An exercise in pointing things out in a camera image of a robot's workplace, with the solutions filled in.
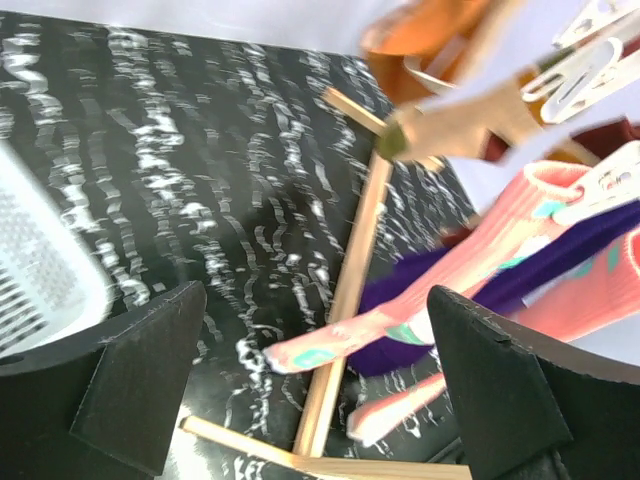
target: white laundry basket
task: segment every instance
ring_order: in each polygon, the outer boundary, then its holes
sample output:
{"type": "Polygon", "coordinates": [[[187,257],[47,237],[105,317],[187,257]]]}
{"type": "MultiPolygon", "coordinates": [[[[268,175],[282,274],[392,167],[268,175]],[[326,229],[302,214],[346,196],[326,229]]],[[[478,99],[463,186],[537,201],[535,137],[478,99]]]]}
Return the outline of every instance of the white laundry basket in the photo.
{"type": "Polygon", "coordinates": [[[0,142],[0,357],[93,326],[110,306],[100,265],[0,142]]]}

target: black and white marble surface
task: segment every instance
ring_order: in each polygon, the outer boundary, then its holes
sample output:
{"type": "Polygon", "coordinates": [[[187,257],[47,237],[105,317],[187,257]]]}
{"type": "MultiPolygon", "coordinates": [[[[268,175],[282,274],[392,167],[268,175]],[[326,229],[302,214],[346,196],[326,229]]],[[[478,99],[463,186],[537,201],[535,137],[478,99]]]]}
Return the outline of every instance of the black and white marble surface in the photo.
{"type": "MultiPolygon", "coordinates": [[[[113,314],[198,279],[209,303],[181,414],[290,449],[310,375],[263,347],[324,324],[367,175],[372,135],[321,99],[335,86],[383,116],[359,59],[0,14],[0,137],[113,280],[113,314]]],[[[450,170],[398,165],[370,277],[471,208],[450,170]]],[[[347,372],[326,454],[428,461],[456,438],[448,403],[364,449],[344,435],[365,400],[437,370],[347,372]]],[[[162,477],[299,479],[177,431],[162,477]]]]}

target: wooden dowel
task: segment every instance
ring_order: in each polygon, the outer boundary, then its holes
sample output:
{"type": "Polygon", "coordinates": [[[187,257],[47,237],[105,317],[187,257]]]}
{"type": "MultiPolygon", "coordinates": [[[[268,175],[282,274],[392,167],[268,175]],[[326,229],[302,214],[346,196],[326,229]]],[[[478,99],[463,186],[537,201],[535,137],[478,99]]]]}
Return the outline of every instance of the wooden dowel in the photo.
{"type": "MultiPolygon", "coordinates": [[[[369,168],[369,177],[358,204],[328,323],[351,318],[357,313],[360,295],[369,271],[379,205],[385,201],[387,183],[391,178],[393,166],[374,153],[369,168]]],[[[313,373],[293,453],[311,457],[322,456],[344,367],[345,359],[338,359],[313,373]]]]}
{"type": "Polygon", "coordinates": [[[373,113],[369,112],[362,106],[347,97],[344,93],[335,88],[327,88],[324,92],[323,99],[333,108],[340,110],[346,116],[350,117],[363,127],[371,130],[376,135],[384,130],[386,123],[373,113]]]}
{"type": "Polygon", "coordinates": [[[311,458],[294,455],[196,416],[182,420],[180,428],[206,440],[258,457],[285,468],[341,480],[471,480],[460,465],[423,464],[347,458],[311,458]]]}
{"type": "Polygon", "coordinates": [[[601,158],[572,138],[564,140],[557,149],[577,158],[582,165],[588,167],[595,167],[601,161],[601,158]]]}
{"type": "Polygon", "coordinates": [[[294,462],[300,462],[301,471],[349,480],[472,480],[469,468],[464,465],[330,457],[294,457],[294,462]]]}
{"type": "Polygon", "coordinates": [[[291,452],[276,448],[255,438],[247,437],[202,418],[186,417],[180,423],[180,428],[185,432],[193,433],[225,447],[239,450],[247,455],[261,458],[282,467],[296,468],[294,466],[294,455],[291,452]]]}
{"type": "Polygon", "coordinates": [[[504,27],[515,15],[524,0],[493,0],[478,30],[473,35],[460,65],[456,68],[456,84],[473,77],[487,61],[491,49],[496,45],[504,27]]]}

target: purple fabric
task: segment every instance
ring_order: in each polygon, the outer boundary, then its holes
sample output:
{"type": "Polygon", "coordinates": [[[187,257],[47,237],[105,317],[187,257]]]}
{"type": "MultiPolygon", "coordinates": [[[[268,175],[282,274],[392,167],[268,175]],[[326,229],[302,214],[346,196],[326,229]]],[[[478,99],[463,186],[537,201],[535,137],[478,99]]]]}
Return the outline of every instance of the purple fabric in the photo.
{"type": "MultiPolygon", "coordinates": [[[[502,315],[514,312],[522,308],[526,295],[595,255],[639,223],[637,201],[584,220],[520,264],[496,275],[473,300],[502,315]]],[[[449,250],[411,254],[398,261],[389,276],[365,286],[359,313],[397,297],[449,250]]],[[[409,367],[431,348],[383,337],[350,355],[348,362],[358,373],[372,377],[409,367]]]]}

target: clothespin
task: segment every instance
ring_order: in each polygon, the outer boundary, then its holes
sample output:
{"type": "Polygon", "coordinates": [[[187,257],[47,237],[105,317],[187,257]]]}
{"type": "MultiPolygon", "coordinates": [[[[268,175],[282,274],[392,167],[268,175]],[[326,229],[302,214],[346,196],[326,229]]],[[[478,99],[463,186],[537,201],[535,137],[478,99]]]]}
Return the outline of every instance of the clothespin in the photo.
{"type": "Polygon", "coordinates": [[[416,80],[422,83],[425,87],[431,90],[436,95],[444,95],[449,90],[453,90],[456,86],[452,83],[440,80],[428,72],[424,72],[420,68],[420,57],[409,56],[404,57],[403,66],[405,70],[416,80]]]}
{"type": "Polygon", "coordinates": [[[554,37],[553,46],[575,45],[639,8],[638,0],[590,0],[564,31],[554,37]]]}
{"type": "Polygon", "coordinates": [[[582,192],[582,197],[555,212],[553,220],[560,225],[574,225],[640,200],[639,182],[640,140],[635,140],[620,147],[571,185],[582,192]]]}
{"type": "Polygon", "coordinates": [[[640,78],[640,52],[624,56],[640,36],[640,10],[539,74],[521,89],[525,102],[551,94],[541,109],[546,123],[561,123],[640,78]]]}

